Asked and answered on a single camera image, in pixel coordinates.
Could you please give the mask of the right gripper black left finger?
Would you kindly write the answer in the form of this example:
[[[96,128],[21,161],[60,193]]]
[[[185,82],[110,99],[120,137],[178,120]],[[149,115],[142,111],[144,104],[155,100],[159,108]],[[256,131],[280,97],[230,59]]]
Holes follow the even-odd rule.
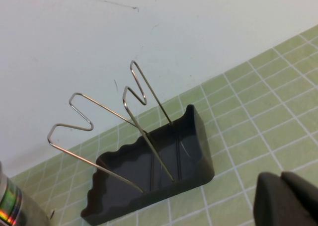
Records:
[[[312,226],[314,220],[281,175],[262,172],[257,178],[253,206],[257,226]]]

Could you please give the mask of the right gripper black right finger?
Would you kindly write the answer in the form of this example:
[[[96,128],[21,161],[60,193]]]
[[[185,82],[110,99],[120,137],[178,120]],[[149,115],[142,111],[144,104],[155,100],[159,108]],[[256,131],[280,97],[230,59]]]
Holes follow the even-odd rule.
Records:
[[[282,172],[281,178],[315,223],[318,223],[318,188],[293,172]]]

